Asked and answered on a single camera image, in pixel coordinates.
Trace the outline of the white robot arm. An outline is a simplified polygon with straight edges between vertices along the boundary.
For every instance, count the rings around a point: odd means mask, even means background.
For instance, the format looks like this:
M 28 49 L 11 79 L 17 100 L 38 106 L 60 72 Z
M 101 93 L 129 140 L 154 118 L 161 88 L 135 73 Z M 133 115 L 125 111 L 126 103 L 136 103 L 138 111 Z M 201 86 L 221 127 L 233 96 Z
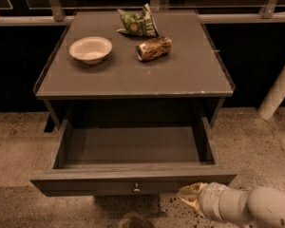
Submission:
M 285 99 L 285 66 L 258 109 L 269 120 Z M 240 191 L 217 182 L 182 187 L 178 197 L 201 216 L 238 228 L 285 228 L 285 194 L 269 187 Z

